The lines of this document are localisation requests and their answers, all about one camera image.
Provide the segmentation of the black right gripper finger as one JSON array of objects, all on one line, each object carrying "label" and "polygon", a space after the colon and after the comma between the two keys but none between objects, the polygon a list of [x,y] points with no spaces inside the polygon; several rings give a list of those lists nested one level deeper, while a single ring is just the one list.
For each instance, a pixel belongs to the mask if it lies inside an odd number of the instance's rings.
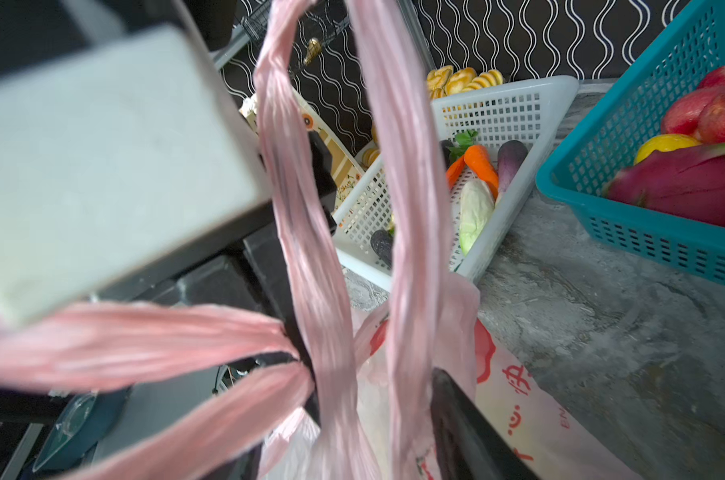
[{"label": "black right gripper finger", "polygon": [[448,372],[433,368],[430,416],[446,480],[534,479]]}]

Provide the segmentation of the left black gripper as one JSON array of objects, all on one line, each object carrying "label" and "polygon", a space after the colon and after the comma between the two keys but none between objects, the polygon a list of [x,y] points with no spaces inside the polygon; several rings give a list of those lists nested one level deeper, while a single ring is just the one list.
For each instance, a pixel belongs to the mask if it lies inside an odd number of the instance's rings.
[{"label": "left black gripper", "polygon": [[[92,298],[163,306],[220,304],[262,312],[284,322],[302,362],[312,363],[294,314],[288,270],[270,206]],[[224,378],[224,368],[218,367],[132,387],[120,418],[92,448],[92,461],[104,460],[168,428],[222,392]]]}]

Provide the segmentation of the pink plastic grocery bag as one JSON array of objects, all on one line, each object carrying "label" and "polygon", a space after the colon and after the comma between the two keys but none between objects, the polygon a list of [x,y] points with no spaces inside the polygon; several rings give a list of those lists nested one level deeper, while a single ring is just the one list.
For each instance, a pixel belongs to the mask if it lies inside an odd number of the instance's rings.
[{"label": "pink plastic grocery bag", "polygon": [[[479,292],[447,269],[448,193],[438,166],[437,136],[413,59],[414,47],[391,1],[352,1],[372,113],[391,177],[397,219],[390,318],[383,344],[388,426],[384,444],[394,479],[415,479],[416,458],[437,463],[430,416],[431,374],[452,377],[484,418],[498,428],[511,406],[500,383],[502,366],[516,360],[497,348],[486,380],[478,379],[475,326]],[[306,474],[312,479],[376,479],[378,461],[358,415],[356,350],[362,330],[352,322],[320,196],[310,171],[308,132],[288,79],[290,37],[304,1],[280,1],[270,12],[266,43],[256,65],[260,162],[274,194],[292,303],[310,365],[299,361],[262,368],[212,398],[166,430],[92,467],[80,479],[200,479],[254,448],[294,414],[310,395],[320,402],[320,433]],[[202,188],[212,206],[236,192],[224,178],[238,140],[200,54],[176,30],[158,29],[108,48],[111,62],[142,52],[184,68],[182,113],[162,114],[131,87],[108,89],[106,103],[128,140],[116,142],[106,166],[158,156],[156,181],[172,181],[172,164],[186,159],[178,141],[206,146],[212,172],[180,175],[182,190]],[[0,126],[6,110],[0,107]],[[110,280],[116,255],[170,240],[176,220],[154,221],[130,208],[130,224],[106,222],[128,204],[126,188],[108,188],[106,201],[86,205],[104,176],[82,168],[42,174],[12,165],[12,144],[0,138],[0,387],[28,392],[114,391],[240,360],[254,354],[296,353],[278,320],[224,306],[160,307],[148,303],[84,303],[86,276]]]}]

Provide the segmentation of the white plastic vegetable basket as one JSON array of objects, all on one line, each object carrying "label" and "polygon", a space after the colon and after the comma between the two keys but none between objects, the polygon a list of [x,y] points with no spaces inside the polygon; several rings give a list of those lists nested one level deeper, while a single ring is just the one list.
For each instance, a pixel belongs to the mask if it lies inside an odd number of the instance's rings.
[{"label": "white plastic vegetable basket", "polygon": [[[536,173],[552,152],[558,127],[578,94],[578,80],[568,76],[525,80],[460,93],[431,104],[437,137],[457,146],[484,148],[500,184],[492,186],[496,206],[471,247],[461,242],[464,224],[461,196],[477,182],[483,165],[471,162],[450,190],[453,218],[451,271],[478,282],[518,216]],[[391,269],[373,249],[373,234],[392,226],[392,208],[382,158],[376,158],[336,209],[336,253],[342,266],[384,290]]]}]

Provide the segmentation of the cream canvas tote bag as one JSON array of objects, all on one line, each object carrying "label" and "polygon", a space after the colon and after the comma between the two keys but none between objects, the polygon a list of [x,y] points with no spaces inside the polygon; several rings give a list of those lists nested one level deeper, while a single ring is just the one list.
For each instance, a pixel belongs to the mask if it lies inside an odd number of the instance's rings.
[{"label": "cream canvas tote bag", "polygon": [[356,183],[362,177],[362,170],[358,162],[352,158],[346,146],[342,144],[340,138],[320,118],[318,112],[296,90],[294,90],[294,96],[296,96],[296,101],[302,110],[302,121],[304,122],[304,126],[306,126],[306,130],[317,133],[330,152],[330,157],[332,158],[330,173],[338,188],[336,190],[336,204],[332,207],[332,212],[334,212],[346,200],[348,194],[352,192],[352,189],[354,189],[354,186],[356,186]]}]

